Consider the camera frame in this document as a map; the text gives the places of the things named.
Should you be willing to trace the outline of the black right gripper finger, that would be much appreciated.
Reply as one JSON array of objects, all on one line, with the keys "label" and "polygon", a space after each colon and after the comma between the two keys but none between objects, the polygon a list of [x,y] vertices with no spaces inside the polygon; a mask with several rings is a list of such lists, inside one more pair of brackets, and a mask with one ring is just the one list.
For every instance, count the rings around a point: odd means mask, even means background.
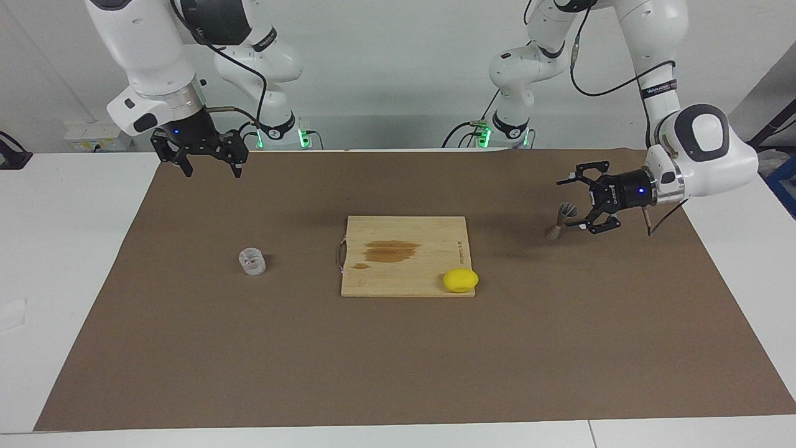
[{"label": "black right gripper finger", "polygon": [[184,175],[188,178],[193,175],[193,166],[187,159],[187,150],[185,148],[172,147],[165,133],[153,133],[151,144],[163,164],[173,164],[181,168]]},{"label": "black right gripper finger", "polygon": [[229,165],[233,175],[239,179],[243,173],[243,165],[246,164],[249,150],[244,142],[241,133],[236,129],[230,129],[227,133],[218,133],[216,145],[217,161],[225,162]]}]

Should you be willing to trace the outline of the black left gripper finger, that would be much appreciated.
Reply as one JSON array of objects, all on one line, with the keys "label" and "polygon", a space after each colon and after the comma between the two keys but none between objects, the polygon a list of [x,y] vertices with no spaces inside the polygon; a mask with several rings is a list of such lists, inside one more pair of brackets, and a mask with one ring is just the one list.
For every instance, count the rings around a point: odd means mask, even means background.
[{"label": "black left gripper finger", "polygon": [[601,175],[606,175],[609,169],[609,162],[599,161],[588,162],[587,164],[578,164],[575,166],[575,171],[569,173],[568,178],[556,181],[555,184],[557,184],[557,186],[563,186],[565,184],[571,184],[572,182],[582,182],[591,188],[608,188],[608,185],[606,185],[604,182],[600,182],[600,178],[590,179],[585,175],[585,171],[591,169],[599,171]]},{"label": "black left gripper finger", "polygon": [[[619,202],[597,202],[585,218],[575,221],[575,226],[585,228],[592,235],[617,229],[621,222],[615,215],[621,209]],[[601,215],[608,217],[603,222],[597,222]]]}]

